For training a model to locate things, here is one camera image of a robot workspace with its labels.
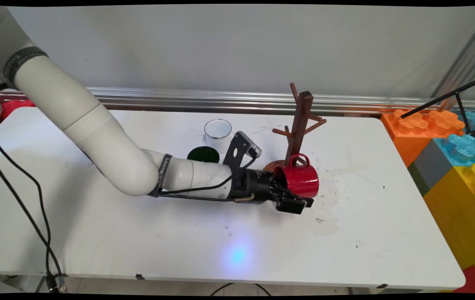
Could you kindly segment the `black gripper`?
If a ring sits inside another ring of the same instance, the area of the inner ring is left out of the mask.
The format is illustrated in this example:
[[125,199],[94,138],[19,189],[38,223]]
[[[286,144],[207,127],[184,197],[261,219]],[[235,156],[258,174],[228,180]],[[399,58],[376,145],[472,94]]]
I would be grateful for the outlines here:
[[273,172],[245,169],[231,180],[231,198],[251,201],[276,201],[276,209],[284,213],[301,214],[312,207],[314,199],[289,192]]

